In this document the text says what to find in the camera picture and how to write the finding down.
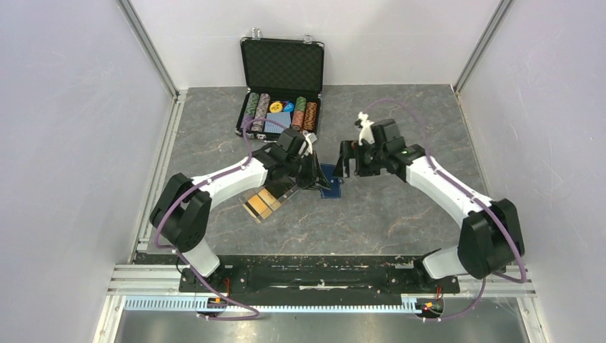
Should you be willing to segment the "blue leather card holder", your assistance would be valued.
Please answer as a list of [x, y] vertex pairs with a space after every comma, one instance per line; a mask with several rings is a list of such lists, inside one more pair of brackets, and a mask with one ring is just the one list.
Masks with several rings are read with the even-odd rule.
[[329, 188], [322, 189], [320, 191], [321, 198], [322, 199], [341, 199], [342, 198], [342, 191], [341, 191], [342, 180], [339, 177], [335, 177], [333, 175], [334, 170], [335, 170], [335, 165], [320, 164], [320, 166], [321, 166], [322, 172], [324, 173], [324, 175], [326, 176], [326, 178], [329, 182]]

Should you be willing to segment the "clear acrylic card box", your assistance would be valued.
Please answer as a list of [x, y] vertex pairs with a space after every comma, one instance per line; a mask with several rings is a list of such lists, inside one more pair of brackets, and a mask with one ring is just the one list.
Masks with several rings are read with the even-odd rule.
[[253, 221], [260, 224], [298, 191], [299, 187], [294, 181], [286, 178], [245, 191], [241, 194], [239, 200]]

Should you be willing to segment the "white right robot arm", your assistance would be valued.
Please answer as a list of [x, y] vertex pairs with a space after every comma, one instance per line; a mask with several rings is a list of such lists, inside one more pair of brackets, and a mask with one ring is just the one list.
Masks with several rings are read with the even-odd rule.
[[347, 178], [395, 175], [414, 187], [460, 226], [454, 247], [438, 249], [414, 265], [413, 283], [430, 292], [442, 279], [470, 275], [483, 279], [491, 274], [502, 277], [510, 263], [520, 269], [517, 282], [526, 280], [522, 256], [525, 253], [516, 206], [508, 199], [495, 201], [462, 183], [419, 145], [406, 145], [394, 120], [373, 122], [361, 112], [355, 122], [359, 136], [342, 141], [334, 175]]

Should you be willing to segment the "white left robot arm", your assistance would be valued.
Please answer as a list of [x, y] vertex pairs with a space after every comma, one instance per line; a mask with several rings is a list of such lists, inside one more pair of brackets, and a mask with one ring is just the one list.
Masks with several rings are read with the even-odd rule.
[[149, 216], [157, 237], [164, 237], [168, 249], [175, 249], [197, 274], [198, 283], [216, 291], [224, 283], [219, 257], [205, 239], [210, 211], [245, 191], [290, 178], [300, 189], [329, 189], [315, 152], [307, 143], [293, 149], [274, 142], [254, 150], [240, 162], [211, 174], [187, 177], [173, 175]]

